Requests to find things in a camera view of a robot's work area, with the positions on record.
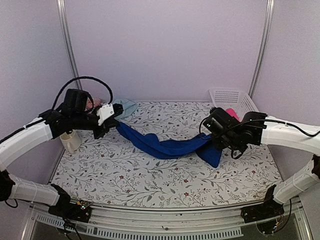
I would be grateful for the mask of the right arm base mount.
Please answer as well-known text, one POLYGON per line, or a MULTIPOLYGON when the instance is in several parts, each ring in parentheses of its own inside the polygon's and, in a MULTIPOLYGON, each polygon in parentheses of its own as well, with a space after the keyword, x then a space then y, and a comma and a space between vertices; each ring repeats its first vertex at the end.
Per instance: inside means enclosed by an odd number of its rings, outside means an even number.
POLYGON ((284 212, 283 204, 279 204, 274 200, 267 200, 260 204, 241 208, 240 216, 245 223, 251 223, 280 216, 284 212))

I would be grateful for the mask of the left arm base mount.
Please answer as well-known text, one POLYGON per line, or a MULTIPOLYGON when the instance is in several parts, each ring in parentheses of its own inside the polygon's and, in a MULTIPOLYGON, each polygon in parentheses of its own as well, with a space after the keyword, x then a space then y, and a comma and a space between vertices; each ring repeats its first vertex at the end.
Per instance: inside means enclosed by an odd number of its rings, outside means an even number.
POLYGON ((56 205, 49 207, 48 213, 63 219, 88 223, 92 208, 83 201, 71 202, 68 198, 61 198, 56 205))

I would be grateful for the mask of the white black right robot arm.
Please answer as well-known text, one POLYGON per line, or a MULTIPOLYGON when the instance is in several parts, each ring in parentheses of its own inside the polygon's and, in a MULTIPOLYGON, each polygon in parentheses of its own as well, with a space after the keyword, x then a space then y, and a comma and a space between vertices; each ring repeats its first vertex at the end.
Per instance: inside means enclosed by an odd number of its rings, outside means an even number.
POLYGON ((272 198, 259 206, 262 218, 269 218, 278 210, 278 204, 283 205, 320 182, 319 126, 290 122, 256 111, 247 112, 239 121, 220 107, 211 111, 203 125, 222 149, 243 154, 248 145, 275 145, 312 154, 312 159, 301 170, 277 184, 271 192, 272 198))

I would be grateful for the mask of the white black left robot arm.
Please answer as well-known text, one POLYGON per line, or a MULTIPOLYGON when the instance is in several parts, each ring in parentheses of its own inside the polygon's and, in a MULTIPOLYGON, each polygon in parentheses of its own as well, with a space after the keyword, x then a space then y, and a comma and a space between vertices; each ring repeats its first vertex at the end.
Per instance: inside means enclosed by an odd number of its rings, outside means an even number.
POLYGON ((37 147, 73 130, 92 131, 102 138, 119 123, 115 117, 123 113, 119 103, 104 104, 93 113, 47 110, 12 136, 0 142, 0 200, 23 200, 54 206, 63 216, 74 213, 70 196, 59 186, 44 185, 9 174, 7 168, 16 159, 37 147))

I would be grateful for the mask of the dark blue towel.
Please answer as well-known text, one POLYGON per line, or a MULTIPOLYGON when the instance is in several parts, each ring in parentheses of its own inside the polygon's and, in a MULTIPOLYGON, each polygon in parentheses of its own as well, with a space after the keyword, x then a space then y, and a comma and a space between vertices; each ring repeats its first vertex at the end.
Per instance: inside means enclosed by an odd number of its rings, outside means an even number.
POLYGON ((116 130, 136 148, 161 160, 178 159, 196 153, 200 159, 217 168, 222 156, 222 151, 212 144, 210 135, 204 133, 187 140, 160 141, 154 133, 143 135, 122 122, 118 124, 116 130))

